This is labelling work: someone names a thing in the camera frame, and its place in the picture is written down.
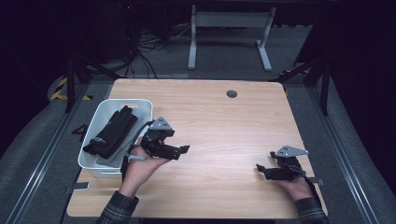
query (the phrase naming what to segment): human hand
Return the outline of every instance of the human hand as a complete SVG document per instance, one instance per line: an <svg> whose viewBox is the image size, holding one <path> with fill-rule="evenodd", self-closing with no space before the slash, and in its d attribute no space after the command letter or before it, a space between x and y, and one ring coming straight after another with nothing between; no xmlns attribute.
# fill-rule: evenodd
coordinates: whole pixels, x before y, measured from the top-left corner
<svg viewBox="0 0 396 224"><path fill-rule="evenodd" d="M291 181L274 180L274 182L282 186L295 202L304 198L314 197L311 188L309 188L303 177L297 177Z"/></svg>
<svg viewBox="0 0 396 224"><path fill-rule="evenodd" d="M119 193L133 198L139 187L144 184L152 174L170 160L164 158L151 158L142 147L136 147L131 152L134 156L146 158L144 161L130 160Z"/></svg>

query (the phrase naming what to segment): table top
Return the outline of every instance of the table top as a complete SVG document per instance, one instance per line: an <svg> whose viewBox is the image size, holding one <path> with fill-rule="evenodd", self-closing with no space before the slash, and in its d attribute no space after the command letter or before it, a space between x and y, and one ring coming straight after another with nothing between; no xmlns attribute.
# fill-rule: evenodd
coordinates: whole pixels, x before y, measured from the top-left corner
<svg viewBox="0 0 396 224"><path fill-rule="evenodd" d="M236 91L234 98L227 91ZM172 125L165 144L190 145L187 154L156 171L137 192L134 217L295 218L289 194L258 172L256 163L277 168L270 151L284 145L304 149L278 83L215 80L118 79L110 99L147 99L153 118ZM298 160L314 176L307 156ZM88 190L72 195L71 217L98 217L120 178L98 178L83 170Z"/></svg>

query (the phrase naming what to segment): plaid sleeve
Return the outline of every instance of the plaid sleeve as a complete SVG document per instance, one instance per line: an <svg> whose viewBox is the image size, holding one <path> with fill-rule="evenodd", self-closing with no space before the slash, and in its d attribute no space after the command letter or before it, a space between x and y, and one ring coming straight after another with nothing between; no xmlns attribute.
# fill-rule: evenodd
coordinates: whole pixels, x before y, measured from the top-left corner
<svg viewBox="0 0 396 224"><path fill-rule="evenodd" d="M137 206L139 199L128 198L118 191L115 191L110 201L102 212L102 215L95 222L96 224L122 224L129 223L132 212Z"/></svg>
<svg viewBox="0 0 396 224"><path fill-rule="evenodd" d="M301 223L330 223L314 197L305 198L296 202Z"/></svg>

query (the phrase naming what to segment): gray carpet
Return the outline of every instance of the gray carpet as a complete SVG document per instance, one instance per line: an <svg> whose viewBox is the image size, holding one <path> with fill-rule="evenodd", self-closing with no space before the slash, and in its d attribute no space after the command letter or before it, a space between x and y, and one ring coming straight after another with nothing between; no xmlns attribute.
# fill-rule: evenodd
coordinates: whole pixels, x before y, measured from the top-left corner
<svg viewBox="0 0 396 224"><path fill-rule="evenodd" d="M267 43L267 52L273 72L264 72L254 41L257 30L246 30L241 35L231 35L221 30L207 30L198 35L197 64L194 71L187 69L189 45L180 40L161 50L144 55L151 62L159 78L189 79L235 79L265 81L277 77L282 70L292 68L310 27L274 28ZM132 64L137 78L147 78L147 68L142 60ZM304 76L297 76L284 84L305 147L316 176L323 179L321 191L329 210L332 223L364 223L360 209L334 156L334 148L315 109L316 102L310 100L309 89L302 84ZM58 80L49 89L49 95ZM81 101L64 130L60 146L41 180L33 199L28 202L21 223L92 223L95 217L69 217L64 213L69 194L67 186L73 185L79 172L78 153L80 136L71 134L82 124L89 124L98 104L106 99L112 82L103 76L93 77L85 94L92 95L91 101ZM6 223L25 185L39 163L41 156L57 130L64 110L65 101L51 101L40 114L23 129L0 160L0 223ZM361 181L367 198L372 204L379 223L396 223L396 200L385 181L373 166L347 113L338 98L333 84L329 95L329 119L337 132L346 155ZM277 223L298 223L297 220L277 220Z"/></svg>

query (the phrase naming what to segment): metal frame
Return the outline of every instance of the metal frame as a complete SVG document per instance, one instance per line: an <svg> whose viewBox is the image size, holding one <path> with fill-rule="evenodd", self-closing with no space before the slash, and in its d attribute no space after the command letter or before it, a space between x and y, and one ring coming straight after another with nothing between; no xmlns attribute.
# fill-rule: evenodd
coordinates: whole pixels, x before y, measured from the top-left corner
<svg viewBox="0 0 396 224"><path fill-rule="evenodd" d="M196 5L192 6L191 11L191 45L188 68L195 69L197 52L196 28L205 27L249 27L262 28L263 36L257 40L257 48L262 57L262 65L267 72L272 71L265 44L270 33L271 25L275 16L276 8L272 7L269 12L207 12L197 11Z"/></svg>

